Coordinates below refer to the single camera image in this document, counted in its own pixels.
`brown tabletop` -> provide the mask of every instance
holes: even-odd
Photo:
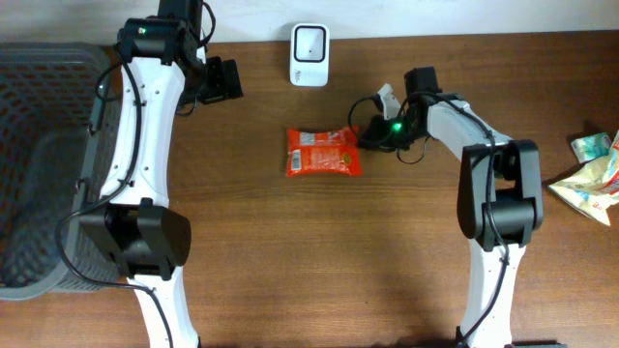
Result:
[[[619,130],[619,32],[333,41],[329,84],[288,79],[288,43],[212,44],[236,59],[245,97],[174,125],[171,209],[192,222],[185,287],[205,345],[350,347],[451,338],[469,252],[456,216],[459,163],[439,142],[404,165],[362,152],[358,178],[288,179],[288,128],[344,126],[350,105],[433,65],[446,92],[540,148],[545,184],[577,168],[568,139]],[[357,109],[366,124],[375,109]],[[416,144],[407,159],[419,155]],[[619,207],[612,227],[545,189],[545,222],[516,281],[517,341],[619,341]],[[48,294],[0,303],[2,346],[147,347],[134,294]]]

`gray plastic bin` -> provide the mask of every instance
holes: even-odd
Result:
[[[97,289],[68,273],[53,230],[84,199],[98,198],[107,175],[119,103],[97,100],[94,86],[108,66],[107,56],[85,43],[0,44],[2,300]],[[115,265],[104,260],[76,219],[63,239],[85,275],[118,278]]]

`red package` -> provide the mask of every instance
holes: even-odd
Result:
[[[288,176],[309,173],[361,175],[357,138],[349,127],[319,133],[288,130],[286,171]]]

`white label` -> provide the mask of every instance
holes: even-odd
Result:
[[[301,146],[311,146],[316,143],[313,133],[301,133]]]
[[[301,170],[301,150],[292,152],[292,160],[290,161],[290,169],[294,171]]]

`barcode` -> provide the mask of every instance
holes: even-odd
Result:
[[[291,170],[301,170],[301,150],[292,152],[292,161],[290,163]]]

